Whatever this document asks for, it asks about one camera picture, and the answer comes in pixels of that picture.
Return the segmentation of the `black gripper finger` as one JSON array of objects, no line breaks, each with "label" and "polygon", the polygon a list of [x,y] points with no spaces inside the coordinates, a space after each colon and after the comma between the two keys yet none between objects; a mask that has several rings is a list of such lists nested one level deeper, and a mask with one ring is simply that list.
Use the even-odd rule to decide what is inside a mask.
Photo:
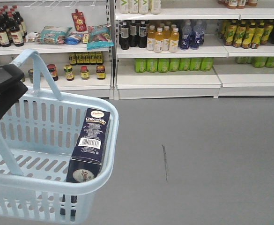
[{"label": "black gripper finger", "polygon": [[20,81],[24,73],[14,64],[0,66],[0,90]]},{"label": "black gripper finger", "polygon": [[8,85],[4,90],[0,90],[0,120],[27,90],[27,86],[21,81],[16,81],[14,84]]}]

